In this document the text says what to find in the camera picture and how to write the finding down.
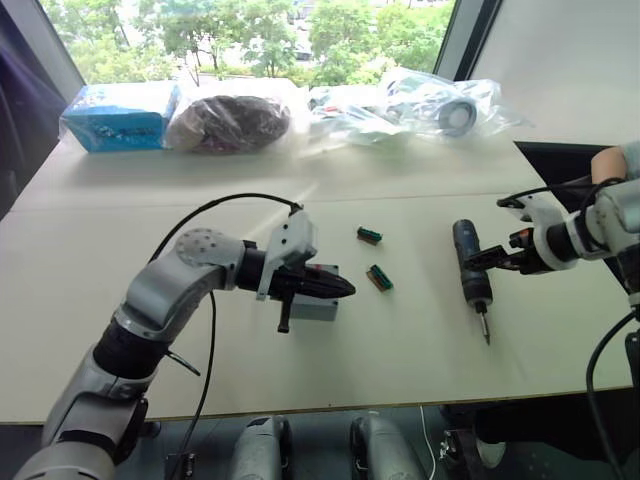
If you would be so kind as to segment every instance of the gray wall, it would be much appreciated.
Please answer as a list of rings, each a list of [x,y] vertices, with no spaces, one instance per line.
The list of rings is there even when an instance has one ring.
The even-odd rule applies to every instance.
[[[535,123],[515,140],[640,138],[640,2],[503,0],[473,78],[499,81]]]

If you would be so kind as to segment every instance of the cordless drill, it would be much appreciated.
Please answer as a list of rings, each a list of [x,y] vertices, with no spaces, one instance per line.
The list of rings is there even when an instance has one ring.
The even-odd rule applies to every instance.
[[[480,315],[482,333],[487,345],[491,343],[491,335],[487,326],[487,306],[493,301],[491,284],[487,272],[473,272],[464,268],[464,261],[471,255],[480,251],[480,241],[478,234],[471,220],[458,220],[453,224],[453,242],[458,254],[458,265],[460,266],[460,281],[464,298],[470,307]]]

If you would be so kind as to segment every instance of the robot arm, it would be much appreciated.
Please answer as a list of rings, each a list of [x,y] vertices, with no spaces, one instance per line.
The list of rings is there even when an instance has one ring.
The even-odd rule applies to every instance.
[[[498,206],[533,227],[509,236],[517,252],[492,247],[467,259],[465,268],[497,267],[528,275],[572,268],[578,259],[615,257],[630,304],[640,304],[640,179],[603,188],[584,218],[580,212],[563,218],[559,209],[533,195],[508,197]]]
[[[113,478],[144,421],[144,398],[157,366],[200,301],[239,287],[283,302],[279,331],[288,331],[296,293],[338,298],[355,293],[345,279],[305,267],[316,253],[314,227],[299,210],[271,236],[267,251],[210,229],[184,233],[168,254],[133,280],[100,341],[92,346],[51,410],[43,449],[16,480]]]

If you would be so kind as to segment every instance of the brown object in plastic bag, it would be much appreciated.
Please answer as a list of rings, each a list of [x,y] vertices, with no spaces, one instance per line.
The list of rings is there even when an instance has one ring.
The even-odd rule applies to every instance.
[[[193,102],[169,127],[177,150],[229,154],[254,152],[282,137],[289,109],[255,96],[217,95]]]

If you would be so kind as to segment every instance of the black wire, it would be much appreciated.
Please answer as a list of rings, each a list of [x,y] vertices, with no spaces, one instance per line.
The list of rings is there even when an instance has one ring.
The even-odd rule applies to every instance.
[[[589,194],[584,198],[584,200],[582,200],[582,203],[580,204],[580,213],[578,214],[576,221],[578,222],[579,228],[581,230],[581,232],[579,232],[580,235],[585,237],[583,240],[586,240],[583,241],[584,247],[589,251],[593,251],[591,245],[595,245],[600,250],[604,250],[605,252],[609,251],[609,248],[596,240],[587,228],[587,208],[589,207],[589,202],[591,202],[591,200],[595,198],[596,194],[603,188],[622,182],[624,182],[624,180],[621,178],[609,178],[603,182],[600,182],[599,184],[593,186]]]
[[[151,263],[156,260],[167,244],[171,241],[171,239],[175,236],[175,234],[192,218],[201,214],[202,212],[206,212],[207,210],[220,205],[221,203],[228,202],[230,200],[236,200],[238,198],[264,198],[267,200],[273,200],[274,202],[283,203],[291,207],[291,211],[294,212],[296,210],[301,210],[302,206],[296,202],[292,202],[291,200],[287,200],[286,198],[277,197],[275,195],[268,195],[266,193],[238,193],[235,195],[227,195],[226,197],[220,197],[215,200],[211,200],[210,202],[205,203],[204,205],[196,208],[194,211],[189,213],[187,216],[182,218],[170,231],[167,233],[156,250],[151,255],[151,258],[147,263]],[[209,384],[211,382],[211,376],[213,374],[213,355],[215,352],[216,345],[216,300],[213,296],[213,292],[209,292],[209,298],[211,299],[211,345],[209,347],[209,362],[207,364],[207,373],[204,380],[204,385],[202,388],[202,394],[200,395],[200,401],[198,402],[198,407],[196,408],[196,412],[191,418],[191,423],[187,428],[187,431],[182,438],[182,442],[180,444],[180,449],[178,456],[176,458],[176,463],[173,465],[173,469],[171,471],[170,479],[173,480],[175,476],[178,466],[182,464],[182,457],[187,452],[187,448],[189,447],[189,441],[191,440],[191,436],[193,435],[193,431],[196,428],[198,421],[200,420],[200,414],[202,413],[202,409],[204,407],[204,403],[207,399],[207,393],[209,392]]]
[[[625,476],[624,473],[622,473],[620,462],[618,462],[618,458],[613,451],[611,439],[609,438],[609,434],[607,433],[607,430],[604,427],[604,422],[602,421],[602,415],[600,413],[600,408],[598,407],[598,403],[596,401],[596,394],[593,389],[593,371],[595,370],[596,363],[600,358],[600,354],[607,346],[607,343],[609,343],[609,341],[615,336],[615,334],[618,333],[627,323],[633,320],[634,316],[634,312],[629,313],[626,317],[616,323],[604,337],[602,337],[602,340],[598,342],[598,345],[596,345],[595,350],[591,354],[589,365],[587,366],[587,399],[589,400],[589,407],[591,408],[593,421],[596,424],[596,429],[598,430],[598,435],[600,436],[600,441],[602,442],[604,453],[607,456],[607,460],[609,461],[611,468],[613,469],[614,475],[619,480],[624,480]]]
[[[525,190],[523,192],[514,193],[513,195],[509,195],[508,197],[501,198],[500,202],[508,202],[510,200],[517,200],[520,197],[524,197],[525,195],[533,195],[534,193],[540,192],[553,192],[554,190],[587,190],[592,189],[595,185],[589,183],[587,185],[567,185],[566,183],[561,183],[558,185],[547,185],[545,187],[532,188],[531,190]]]
[[[213,296],[213,292],[209,292],[209,298],[211,299],[211,344],[209,346],[209,361],[207,364],[207,374],[204,378],[204,385],[202,387],[202,394],[200,395],[200,401],[198,402],[198,407],[196,408],[196,412],[193,414],[191,418],[191,423],[187,428],[187,431],[182,437],[182,442],[180,444],[180,449],[178,450],[178,456],[176,457],[176,463],[173,464],[173,469],[171,470],[171,475],[169,476],[170,480],[173,480],[175,474],[178,470],[178,466],[182,465],[182,456],[187,453],[187,448],[189,447],[189,441],[191,440],[191,435],[193,435],[193,431],[196,428],[196,424],[200,420],[200,414],[202,413],[202,408],[204,407],[204,402],[207,399],[207,393],[209,392],[209,383],[211,382],[211,376],[213,374],[213,355],[216,349],[216,299]]]
[[[182,220],[180,220],[169,231],[169,233],[167,233],[165,235],[165,237],[160,242],[160,245],[158,245],[158,248],[156,248],[155,252],[153,252],[153,255],[151,255],[151,258],[149,259],[149,263],[154,261],[155,259],[157,259],[160,256],[160,254],[162,253],[162,250],[164,250],[164,247],[167,246],[167,243],[169,243],[171,238],[173,238],[173,236],[178,232],[178,230],[180,230],[193,217],[195,217],[196,215],[201,214],[202,212],[206,212],[207,210],[209,210],[209,209],[211,209],[211,208],[213,208],[213,207],[215,207],[217,205],[220,205],[223,202],[228,202],[229,200],[236,200],[238,198],[265,198],[267,200],[273,200],[274,202],[279,202],[279,203],[283,203],[285,205],[288,205],[289,207],[291,207],[292,211],[301,210],[302,209],[301,205],[299,205],[299,204],[297,204],[295,202],[292,202],[291,200],[287,200],[286,198],[276,197],[275,195],[268,195],[266,193],[237,193],[235,195],[227,195],[226,197],[220,197],[220,198],[217,198],[215,200],[211,200],[210,202],[207,202],[204,205],[196,208],[193,212],[191,212],[189,215],[187,215]]]

